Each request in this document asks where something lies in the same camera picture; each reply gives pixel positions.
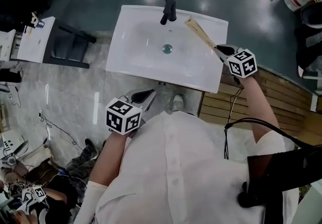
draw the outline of wooden deck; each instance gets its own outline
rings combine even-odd
[[[280,124],[280,128],[289,135],[297,136],[301,131],[305,116],[309,113],[312,95],[291,82],[268,71],[259,69],[257,78],[269,104]],[[205,93],[199,118],[206,122],[227,124],[230,111],[230,97],[241,86],[233,80],[224,66],[217,94]],[[248,106],[244,91],[236,99],[231,120],[248,117]],[[240,123],[236,127],[251,129],[251,124]]]

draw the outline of white box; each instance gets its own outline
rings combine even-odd
[[[142,109],[114,98],[106,107],[105,123],[119,134],[126,134],[140,126]]]
[[[227,59],[230,73],[245,78],[257,72],[255,55],[248,49],[239,52]]]

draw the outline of white shoe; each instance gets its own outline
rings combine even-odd
[[[173,99],[172,112],[184,111],[184,107],[185,107],[185,104],[183,102],[182,96],[179,94],[175,95],[175,97]]]

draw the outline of camouflage pants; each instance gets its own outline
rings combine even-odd
[[[96,162],[96,160],[92,160],[92,158],[96,155],[97,152],[95,148],[87,145],[81,155],[72,159],[66,166],[66,170],[71,176],[69,182],[75,187],[80,202],[83,201],[86,185]]]

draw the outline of sink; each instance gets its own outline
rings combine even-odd
[[[122,6],[106,71],[217,93],[222,62],[185,25],[193,16],[216,44],[225,44],[228,22],[177,10],[177,20],[161,25],[163,8]]]

